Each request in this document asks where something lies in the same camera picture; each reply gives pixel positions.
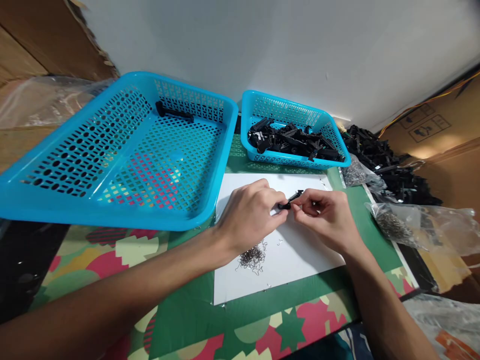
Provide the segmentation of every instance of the yellow wire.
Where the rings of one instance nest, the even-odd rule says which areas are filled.
[[[444,96],[447,96],[447,95],[453,93],[455,90],[461,88],[463,85],[465,85],[467,82],[469,82],[469,81],[472,80],[473,78],[477,77],[478,75],[480,75],[480,71],[478,71],[476,74],[470,76],[468,79],[461,81],[457,86],[455,86],[455,87],[452,88],[451,90],[449,90],[449,91],[447,91],[447,92],[444,92],[444,93],[442,93],[442,94],[440,94],[440,95],[434,96],[434,97],[432,97],[432,98],[430,98],[430,99],[428,99],[428,100],[426,100],[426,101],[423,101],[423,102],[421,102],[421,103],[418,103],[417,105],[414,105],[414,106],[411,106],[411,107],[409,107],[409,108],[406,108],[405,110],[403,110],[403,111],[400,113],[400,115],[398,115],[396,118],[394,118],[387,126],[385,126],[385,127],[381,130],[380,135],[378,135],[378,137],[380,138],[380,137],[384,134],[385,130],[387,130],[387,128],[388,128],[390,125],[392,125],[394,122],[396,122],[396,121],[397,121],[403,114],[405,114],[407,111],[409,111],[409,110],[411,110],[411,109],[418,108],[418,107],[420,107],[420,106],[422,106],[422,105],[425,105],[425,104],[428,104],[428,103],[432,102],[433,100],[442,98],[442,97],[444,97]]]

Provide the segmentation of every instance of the colorful tablecloth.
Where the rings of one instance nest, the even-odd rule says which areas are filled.
[[[318,171],[248,161],[238,135],[226,172],[318,174]],[[327,172],[340,190],[337,169]],[[397,252],[373,224],[361,186],[346,189],[368,248],[398,296],[413,291]],[[72,225],[31,309],[161,254],[213,225],[184,232]],[[212,360],[279,359],[358,318],[346,268],[213,306],[214,273],[171,294],[143,317],[103,359]]]

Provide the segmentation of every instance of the white wall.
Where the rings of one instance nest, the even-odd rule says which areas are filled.
[[[84,0],[120,73],[254,89],[378,130],[480,61],[477,0]]]

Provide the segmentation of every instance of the hand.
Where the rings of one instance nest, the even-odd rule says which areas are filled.
[[[260,179],[235,189],[221,215],[215,232],[224,241],[230,261],[253,248],[265,236],[287,220],[288,210],[270,215],[276,204],[289,201],[281,191],[270,188],[266,179]]]
[[[346,255],[364,246],[344,192],[309,188],[291,202],[291,208],[298,223],[320,235],[337,253]]]

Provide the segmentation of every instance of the blue plastic basket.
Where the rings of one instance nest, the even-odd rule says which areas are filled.
[[[252,125],[255,125],[263,118],[273,118],[272,127],[280,129],[289,123],[299,128],[311,126],[311,132],[321,134],[329,139],[337,151],[345,157],[343,162],[313,159],[309,161],[306,156],[299,156],[276,151],[265,151],[259,154],[248,140],[248,132]],[[280,165],[291,165],[301,168],[312,168],[326,170],[332,167],[350,166],[350,154],[335,125],[334,119],[325,111],[313,107],[300,105],[263,92],[248,90],[243,93],[241,100],[241,143],[246,148],[250,160],[273,163]]]
[[[155,102],[194,122],[160,117]],[[0,217],[183,231],[212,214],[234,135],[230,99],[131,72],[0,176]]]

